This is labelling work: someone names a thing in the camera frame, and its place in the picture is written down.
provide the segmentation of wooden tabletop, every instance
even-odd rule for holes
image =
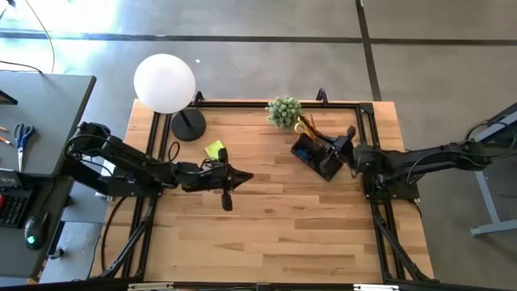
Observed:
[[[394,103],[373,104],[381,147],[404,150]],[[204,147],[221,140],[232,166],[254,173],[254,178],[233,193],[232,212],[221,208],[220,190],[165,191],[154,218],[146,281],[381,282],[372,214],[361,179],[352,179],[343,167],[326,182],[290,153],[298,136],[269,124],[262,108],[200,110],[207,131],[197,141],[181,142],[177,161],[201,163],[207,158]],[[327,135],[343,134],[348,125],[356,125],[349,109],[305,113],[312,113],[318,130]],[[152,118],[153,112],[136,100],[125,142],[145,151]],[[127,242],[134,203],[128,198],[114,217],[105,249],[108,266]],[[395,200],[393,211],[401,245],[432,277],[417,209]],[[394,274],[389,247],[387,253]],[[134,258],[136,267],[138,251]],[[98,247],[91,275],[99,273]]]

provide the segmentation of concrete floor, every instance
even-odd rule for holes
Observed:
[[[361,37],[354,0],[48,0],[33,6],[55,32]],[[364,9],[370,37],[517,40],[512,0],[364,0]],[[19,2],[0,19],[2,29],[40,27]],[[189,64],[206,98],[313,99],[324,87],[332,100],[372,100],[362,44],[55,40],[54,45],[56,73],[98,78],[83,119],[106,124],[121,137],[136,97],[134,70],[155,53],[171,53]],[[0,52],[5,61],[42,70],[51,65],[45,40],[0,39]],[[375,44],[372,56],[382,99],[395,101],[408,149],[458,141],[472,124],[517,100],[517,46]],[[434,173],[418,186],[435,277],[517,289],[517,230],[470,235],[470,227],[490,222],[473,173]],[[88,195],[84,189],[75,192]],[[502,213],[515,218],[517,198],[494,199]],[[82,221],[102,221],[103,208],[96,209]],[[85,278],[99,231],[99,225],[69,223],[60,241],[69,255],[50,261],[42,281]],[[71,242],[72,234],[82,239]],[[6,279],[0,278],[2,284]]]

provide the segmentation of lamp base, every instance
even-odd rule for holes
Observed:
[[[195,141],[203,136],[206,129],[203,113],[195,109],[178,112],[170,122],[170,130],[180,141]]]

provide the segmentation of artificial plant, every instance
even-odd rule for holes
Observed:
[[[284,130],[292,129],[303,114],[300,101],[289,96],[276,97],[266,106],[266,110],[269,111],[267,121]]]

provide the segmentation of keyboard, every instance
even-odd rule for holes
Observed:
[[[0,227],[21,228],[29,210],[32,189],[23,189],[2,193],[6,203],[0,209]]]

